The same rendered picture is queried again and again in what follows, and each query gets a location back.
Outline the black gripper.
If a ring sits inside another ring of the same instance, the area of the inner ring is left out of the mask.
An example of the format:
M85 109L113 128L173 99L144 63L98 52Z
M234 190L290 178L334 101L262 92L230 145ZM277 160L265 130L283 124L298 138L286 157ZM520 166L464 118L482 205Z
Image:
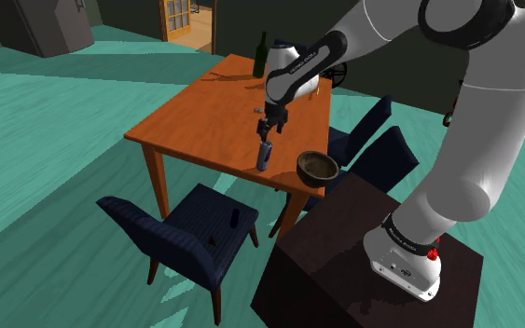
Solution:
M272 128L271 125L277 125L276 132L282 134L283 126L288 119L288 110L284 105L266 102L264 111L265 118L259 119L256 127L256 133L262 142L267 140L268 133Z

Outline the blue and silver can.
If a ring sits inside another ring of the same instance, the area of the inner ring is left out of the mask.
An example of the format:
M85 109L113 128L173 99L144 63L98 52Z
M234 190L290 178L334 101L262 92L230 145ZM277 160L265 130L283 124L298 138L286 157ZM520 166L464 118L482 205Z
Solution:
M271 150L272 143L270 141L260 143L256 159L256 169L258 171L265 171L267 169Z

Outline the brown wooden bowl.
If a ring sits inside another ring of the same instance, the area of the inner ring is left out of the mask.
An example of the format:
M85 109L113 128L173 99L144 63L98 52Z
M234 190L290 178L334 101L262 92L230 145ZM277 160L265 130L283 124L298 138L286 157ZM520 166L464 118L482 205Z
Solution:
M317 151L305 151L297 158L297 176L308 187L327 186L338 175L338 163L327 154Z

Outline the orange wooden table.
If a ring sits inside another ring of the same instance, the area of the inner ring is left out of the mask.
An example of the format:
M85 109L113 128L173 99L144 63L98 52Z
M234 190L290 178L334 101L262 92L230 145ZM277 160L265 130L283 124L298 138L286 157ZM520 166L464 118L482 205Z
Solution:
M311 94L288 106L282 134L271 132L272 151L265 171L256 169L260 138L256 133L264 105L262 80L251 75L253 60L228 55L151 115L125 133L142 146L162 218L170 212L163 159L182 159L215 171L291 193L279 234L284 236L310 197L297 177L297 157L304 151L327 150L331 83L322 78Z

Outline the dark green bottle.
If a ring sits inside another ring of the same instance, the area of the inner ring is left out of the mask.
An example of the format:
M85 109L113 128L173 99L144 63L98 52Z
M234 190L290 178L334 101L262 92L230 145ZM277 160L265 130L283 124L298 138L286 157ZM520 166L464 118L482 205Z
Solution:
M253 66L252 76L255 78L262 78L264 76L268 49L266 46L267 32L263 31L259 44L256 47L255 62Z

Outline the navy blue chair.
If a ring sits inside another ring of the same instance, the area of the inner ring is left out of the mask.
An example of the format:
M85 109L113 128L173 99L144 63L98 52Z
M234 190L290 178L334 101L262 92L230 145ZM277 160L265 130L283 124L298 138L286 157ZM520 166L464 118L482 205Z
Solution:
M329 129L327 154L339 167L345 167L355 158L366 142L392 114L392 97L382 97L349 133Z
M162 221L126 199L108 196L96 204L150 258L148 284L165 265L211 293L214 323L221 322L221 283L244 241L259 245L258 210L203 184Z
M370 144L347 170L325 188L330 193L349 173L388 193L419 165L398 126L392 126Z

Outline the dark robot stand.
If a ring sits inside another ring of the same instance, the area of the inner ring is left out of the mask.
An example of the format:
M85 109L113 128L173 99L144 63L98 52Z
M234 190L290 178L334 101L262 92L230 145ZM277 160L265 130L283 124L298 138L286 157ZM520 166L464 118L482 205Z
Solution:
M363 246L398 203L350 174L272 249L251 307L268 328L473 328L482 255L440 240L441 284L421 302L376 274Z

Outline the wooden door with glass panes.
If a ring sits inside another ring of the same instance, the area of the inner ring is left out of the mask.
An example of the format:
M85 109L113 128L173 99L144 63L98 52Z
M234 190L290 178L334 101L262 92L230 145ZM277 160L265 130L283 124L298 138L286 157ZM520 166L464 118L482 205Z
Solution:
M161 39L165 42L191 32L191 0L158 0Z

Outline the grey cabinet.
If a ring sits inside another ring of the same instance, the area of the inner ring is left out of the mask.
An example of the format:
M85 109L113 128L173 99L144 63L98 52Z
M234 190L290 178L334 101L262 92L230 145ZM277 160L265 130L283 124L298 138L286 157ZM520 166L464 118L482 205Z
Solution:
M42 58L93 45L85 0L0 0L0 44Z

